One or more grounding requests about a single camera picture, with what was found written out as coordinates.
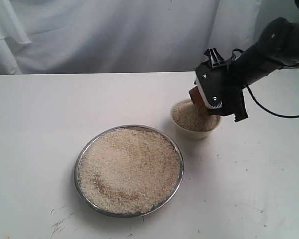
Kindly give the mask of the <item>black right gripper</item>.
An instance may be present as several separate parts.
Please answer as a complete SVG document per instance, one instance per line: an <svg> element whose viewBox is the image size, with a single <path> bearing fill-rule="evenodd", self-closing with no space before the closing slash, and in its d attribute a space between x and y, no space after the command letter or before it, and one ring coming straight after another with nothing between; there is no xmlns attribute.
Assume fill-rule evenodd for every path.
<svg viewBox="0 0 299 239"><path fill-rule="evenodd" d="M234 115L234 121L247 119L242 86L229 73L230 60L225 60L216 48L204 52L208 60L195 69L195 86L208 102L211 115Z"/></svg>

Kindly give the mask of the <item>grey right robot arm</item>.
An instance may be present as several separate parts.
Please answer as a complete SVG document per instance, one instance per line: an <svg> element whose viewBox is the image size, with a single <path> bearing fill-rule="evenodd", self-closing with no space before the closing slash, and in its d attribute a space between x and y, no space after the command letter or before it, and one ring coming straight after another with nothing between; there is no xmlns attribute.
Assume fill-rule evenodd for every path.
<svg viewBox="0 0 299 239"><path fill-rule="evenodd" d="M243 89L275 70L299 69L299 22L274 19L254 45L233 49L228 59L216 48L204 54L208 60L195 69L195 87L189 91L193 104L203 115L234 115L239 122L248 118Z"/></svg>

